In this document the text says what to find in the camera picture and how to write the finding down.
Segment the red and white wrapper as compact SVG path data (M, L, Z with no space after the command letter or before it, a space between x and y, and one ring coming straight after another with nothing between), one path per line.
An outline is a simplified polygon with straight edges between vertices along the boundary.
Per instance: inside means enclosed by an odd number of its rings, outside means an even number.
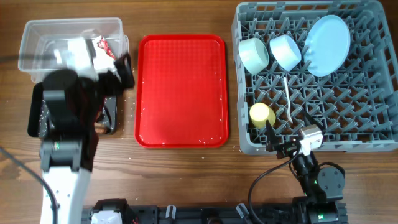
M101 35L92 40L92 44L95 50L95 56L93 57L93 67L97 71L116 71L114 62L116 56L113 54L108 41Z

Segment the brown sausage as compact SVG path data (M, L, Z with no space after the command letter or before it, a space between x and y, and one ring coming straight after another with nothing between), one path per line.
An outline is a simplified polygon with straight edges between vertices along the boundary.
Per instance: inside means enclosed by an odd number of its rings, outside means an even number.
M95 123L95 132L98 134L107 134L109 128L105 124Z

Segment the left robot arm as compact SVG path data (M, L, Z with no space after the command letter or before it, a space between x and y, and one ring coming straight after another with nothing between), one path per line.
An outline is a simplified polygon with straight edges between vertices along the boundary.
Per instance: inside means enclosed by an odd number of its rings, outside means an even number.
M49 110L47 134L40 146L43 180L41 223L80 223L99 137L95 123L107 96L134 87L131 57L124 54L116 72L98 79L68 68L49 73L41 85Z

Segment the yellow plastic cup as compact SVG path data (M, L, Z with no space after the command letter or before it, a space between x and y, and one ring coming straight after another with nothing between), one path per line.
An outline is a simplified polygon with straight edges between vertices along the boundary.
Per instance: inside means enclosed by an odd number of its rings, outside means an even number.
M249 110L249 116L253 125L257 129L262 129L266 126L266 122L274 125L276 115L274 111L264 103L255 103Z

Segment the small light blue bowl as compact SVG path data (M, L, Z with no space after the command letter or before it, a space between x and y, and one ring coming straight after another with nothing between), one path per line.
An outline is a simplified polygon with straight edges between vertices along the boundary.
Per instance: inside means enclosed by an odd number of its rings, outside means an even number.
M301 61L301 51L289 35L276 37L269 43L274 58L285 71L291 71Z

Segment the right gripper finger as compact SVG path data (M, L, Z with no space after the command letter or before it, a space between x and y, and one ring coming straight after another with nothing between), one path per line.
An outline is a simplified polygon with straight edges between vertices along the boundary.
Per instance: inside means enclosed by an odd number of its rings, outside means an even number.
M266 121L267 144L266 151L274 152L279 149L279 141L269 120Z
M323 132L323 125L321 123L311 117L305 109L302 110L302 113L304 115L303 120L306 126L316 125L321 130L321 132Z

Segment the mint green bowl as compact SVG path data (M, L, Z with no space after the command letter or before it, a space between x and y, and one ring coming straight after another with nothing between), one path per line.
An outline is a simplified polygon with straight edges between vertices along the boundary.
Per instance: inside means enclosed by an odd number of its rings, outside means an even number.
M260 73L269 64L266 45L258 38L240 41L238 52L245 69L253 75Z

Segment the large light blue plate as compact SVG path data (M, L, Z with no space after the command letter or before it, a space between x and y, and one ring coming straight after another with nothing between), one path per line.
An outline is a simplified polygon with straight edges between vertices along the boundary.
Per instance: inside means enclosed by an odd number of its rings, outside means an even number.
M319 19L308 33L303 55L310 62L307 70L314 76L324 77L340 68L351 45L351 35L344 20L335 15Z

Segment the white plastic spoon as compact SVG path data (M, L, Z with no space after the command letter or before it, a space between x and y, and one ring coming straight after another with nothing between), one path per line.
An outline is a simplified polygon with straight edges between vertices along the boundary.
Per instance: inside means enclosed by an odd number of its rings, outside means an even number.
M289 95L288 81L287 81L287 77L286 77L286 76L283 77L283 81L284 81L285 96L286 96L286 99L287 99L287 112L286 112L286 114L287 114L287 119L288 119L288 121L289 121L290 123L293 123L292 117L291 117L291 114L290 114L291 103L290 103L290 95Z

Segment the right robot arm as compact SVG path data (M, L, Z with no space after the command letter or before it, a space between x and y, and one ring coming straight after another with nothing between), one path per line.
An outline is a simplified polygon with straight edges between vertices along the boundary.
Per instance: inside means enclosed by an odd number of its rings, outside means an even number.
M293 199L292 207L297 223L347 223L343 199L345 170L333 162L319 163L314 150L323 144L325 128L307 112L303 113L305 126L293 140L280 143L270 124L266 122L269 152L277 158L289 158L288 165L303 190L303 197Z

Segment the white rice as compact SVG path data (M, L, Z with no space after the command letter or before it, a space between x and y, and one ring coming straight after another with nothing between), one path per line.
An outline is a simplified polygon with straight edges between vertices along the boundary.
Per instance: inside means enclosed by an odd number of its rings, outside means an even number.
M48 130L53 130L53 129L54 129L54 125L53 125L53 122L50 120L49 109L47 107L46 102L42 101L42 105L40 108L40 114L39 114L38 134L40 137L43 137L48 132Z

